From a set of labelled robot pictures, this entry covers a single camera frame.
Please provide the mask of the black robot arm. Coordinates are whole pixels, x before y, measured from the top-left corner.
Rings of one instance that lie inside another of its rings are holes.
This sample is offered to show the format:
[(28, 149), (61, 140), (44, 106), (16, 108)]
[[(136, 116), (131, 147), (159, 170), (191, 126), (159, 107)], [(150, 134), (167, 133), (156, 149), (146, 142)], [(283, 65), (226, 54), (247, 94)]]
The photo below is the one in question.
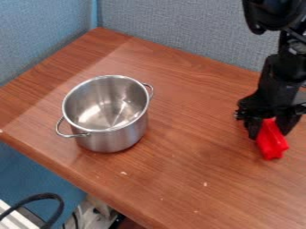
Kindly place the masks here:
[(255, 92), (238, 101), (235, 118), (255, 139), (273, 118), (289, 134), (306, 115), (306, 0), (243, 0), (250, 31), (277, 31), (278, 52), (266, 58)]

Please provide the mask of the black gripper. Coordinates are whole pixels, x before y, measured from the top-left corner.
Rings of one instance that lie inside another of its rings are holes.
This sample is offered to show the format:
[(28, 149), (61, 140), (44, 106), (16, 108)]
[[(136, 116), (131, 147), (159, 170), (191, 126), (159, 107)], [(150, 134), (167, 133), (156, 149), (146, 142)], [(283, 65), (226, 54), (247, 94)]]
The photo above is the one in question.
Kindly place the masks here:
[(243, 120), (248, 138), (257, 139), (263, 118), (277, 115), (277, 125), (287, 135), (303, 111), (293, 106), (299, 87), (306, 81), (305, 55), (271, 55), (266, 58), (255, 92), (238, 101), (236, 119)]

